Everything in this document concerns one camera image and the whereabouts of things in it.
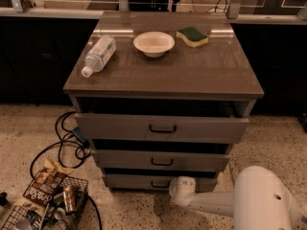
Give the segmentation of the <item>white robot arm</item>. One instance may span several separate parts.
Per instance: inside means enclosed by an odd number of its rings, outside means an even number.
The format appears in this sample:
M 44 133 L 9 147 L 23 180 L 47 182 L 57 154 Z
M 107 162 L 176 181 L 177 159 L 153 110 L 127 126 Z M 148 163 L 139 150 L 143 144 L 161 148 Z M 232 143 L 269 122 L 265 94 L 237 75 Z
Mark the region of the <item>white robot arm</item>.
M 182 208 L 233 217 L 235 230 L 295 230 L 306 222 L 283 182 L 259 166 L 243 169 L 229 192 L 197 193 L 195 178 L 179 176 L 169 195 Z

